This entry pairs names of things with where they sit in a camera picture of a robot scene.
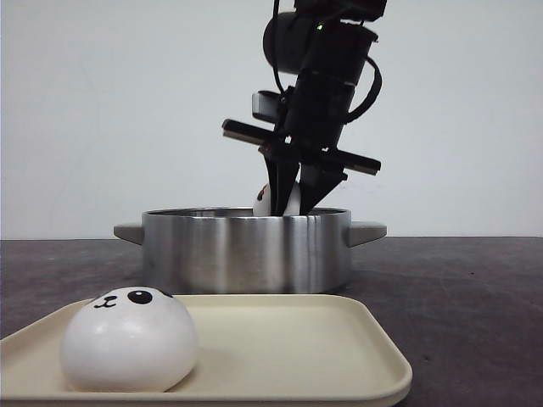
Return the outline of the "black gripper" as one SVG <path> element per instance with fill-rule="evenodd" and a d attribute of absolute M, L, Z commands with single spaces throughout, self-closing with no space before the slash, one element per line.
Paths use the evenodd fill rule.
<path fill-rule="evenodd" d="M 224 120 L 224 136 L 257 145 L 264 156 L 272 215 L 284 214 L 301 165 L 301 214 L 309 214 L 346 180 L 345 169 L 369 175 L 378 173 L 378 160 L 340 150 L 338 143 L 344 127 L 372 107 L 380 90 L 381 73 L 375 70 L 367 95 L 350 109 L 355 93 L 353 83 L 311 72 L 300 75 L 295 86 L 280 94 L 280 116 L 273 129 Z"/>

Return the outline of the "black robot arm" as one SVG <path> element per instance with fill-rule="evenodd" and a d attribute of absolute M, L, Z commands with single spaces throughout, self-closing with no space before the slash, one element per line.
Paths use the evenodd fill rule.
<path fill-rule="evenodd" d="M 381 18 L 384 1 L 297 1 L 294 11 L 273 10 L 263 49 L 274 75 L 295 75 L 292 86 L 252 96 L 252 115 L 272 130 L 236 120 L 226 137 L 258 146 L 266 161 L 271 214 L 285 215 L 294 187 L 301 215 L 309 214 L 346 170 L 376 175 L 380 161 L 338 148 L 345 125 L 375 103 L 383 78 L 369 51 L 378 35 L 364 24 Z"/>

